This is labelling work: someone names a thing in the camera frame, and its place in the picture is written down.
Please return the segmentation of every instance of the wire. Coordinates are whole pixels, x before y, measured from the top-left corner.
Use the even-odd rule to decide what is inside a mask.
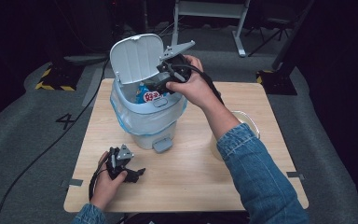
[[[127,218],[128,218],[128,216],[126,214],[124,214],[124,217],[122,217],[116,224],[124,223],[124,221],[126,221]]]
[[[108,57],[109,57],[108,54],[104,54],[102,57],[87,59],[87,60],[73,60],[73,59],[71,59],[71,57],[64,57],[64,59],[68,63],[70,63],[71,65],[74,65],[74,66],[82,66],[82,65],[87,66],[87,65],[104,62],[105,60],[108,59]]]
[[[173,25],[174,25],[174,22],[171,23],[170,25],[168,25],[167,27],[165,27],[165,29],[163,29],[158,35],[162,35],[162,33],[164,33],[168,28],[170,28],[170,27],[173,26]]]
[[[69,20],[66,18],[65,14],[63,13],[61,7],[58,5],[57,0],[54,0],[54,4],[56,5],[57,9],[60,11],[61,15],[63,16],[63,19],[65,20],[66,24],[68,25],[69,29],[71,30],[72,34],[75,36],[75,38],[80,42],[80,44],[92,51],[92,52],[96,52],[96,53],[106,53],[106,51],[100,51],[100,50],[96,50],[96,49],[92,49],[91,47],[87,46],[81,39],[80,37],[76,34],[75,30],[72,28],[72,24],[71,22],[69,22]],[[106,47],[98,47],[99,49],[110,49],[112,46],[106,46]]]
[[[101,87],[101,82],[104,79],[104,71],[105,68],[107,66],[107,63],[109,62],[109,59],[106,60],[106,62],[103,64],[103,73],[101,75],[101,80],[100,80],[100,85],[98,86],[97,90],[95,91],[94,95],[92,96],[92,98],[89,100],[89,102],[87,103],[87,105],[83,108],[83,110],[80,112],[80,114],[76,117],[76,119],[74,120],[74,122],[71,123],[71,125],[65,130],[65,132],[63,132],[50,146],[48,146],[42,153],[39,154],[39,156],[37,156],[17,177],[16,179],[13,181],[13,183],[10,185],[10,187],[8,188],[7,192],[4,195],[4,198],[2,199],[1,203],[0,203],[0,215],[2,212],[2,208],[4,206],[5,200],[7,198],[7,195],[11,192],[11,190],[13,189],[13,187],[16,185],[16,183],[19,181],[19,179],[43,156],[45,155],[52,147],[54,147],[68,132],[69,130],[71,130],[71,128],[76,124],[76,122],[80,119],[80,117],[83,115],[83,113],[86,111],[86,109],[90,106],[90,104],[92,103],[92,101],[94,100],[95,96],[98,93],[98,90]]]
[[[211,79],[210,76],[208,76],[205,72],[202,72],[199,70],[199,68],[197,68],[194,65],[191,64],[171,64],[171,67],[177,67],[177,68],[189,68],[193,71],[196,71],[197,73],[200,74],[200,76],[206,81],[206,83],[208,84],[209,88],[211,88],[213,94],[217,97],[217,99],[220,101],[220,103],[222,103],[222,105],[224,105],[225,103],[223,102],[222,96],[220,95],[220,92],[217,90],[217,88],[215,87],[215,85],[213,84],[213,81]]]
[[[94,174],[92,175],[91,181],[89,182],[89,200],[90,201],[91,201],[92,196],[94,195],[94,188],[95,188],[95,183],[97,181],[98,175],[102,171],[107,170],[107,169],[104,169],[104,170],[100,171],[101,167],[108,160],[109,156],[111,156],[110,153],[106,154],[105,157],[101,160],[101,162],[98,164],[97,170],[94,172]]]

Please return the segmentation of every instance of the light blue container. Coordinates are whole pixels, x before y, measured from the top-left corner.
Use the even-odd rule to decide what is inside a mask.
[[[160,81],[167,76],[161,64],[163,43],[158,35],[136,35],[117,42],[110,51],[115,73],[110,102],[123,130],[130,133],[142,148],[157,152],[172,146],[176,121],[186,109],[186,98],[176,92],[157,100],[136,104],[135,96],[141,81]]]

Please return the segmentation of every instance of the denim sleeve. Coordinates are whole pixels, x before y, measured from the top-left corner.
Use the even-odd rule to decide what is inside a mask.
[[[251,223],[308,223],[296,191],[264,144],[245,123],[225,133],[217,148]]]
[[[106,222],[103,211],[91,203],[86,203],[77,213],[72,224],[104,224]]]

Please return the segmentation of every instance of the hazard tape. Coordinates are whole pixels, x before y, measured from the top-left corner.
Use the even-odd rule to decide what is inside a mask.
[[[73,84],[67,84],[67,83],[54,83],[54,76],[56,74],[53,74],[51,72],[52,64],[48,66],[46,71],[43,73],[42,77],[40,78],[39,82],[36,84],[36,89],[43,89],[43,90],[49,90],[49,91],[75,91],[76,90],[76,83],[77,80],[72,80],[71,82]]]
[[[270,70],[260,70],[260,71],[257,71],[255,73],[255,80],[257,81],[258,84],[261,84],[263,85],[263,78],[261,77],[262,75],[265,75],[265,74],[272,74],[274,73],[275,71],[270,71]]]

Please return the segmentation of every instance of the open lid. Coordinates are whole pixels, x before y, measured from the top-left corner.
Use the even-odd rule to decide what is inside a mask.
[[[130,84],[158,73],[164,46],[158,35],[135,35],[117,42],[110,50],[110,62],[116,78]]]

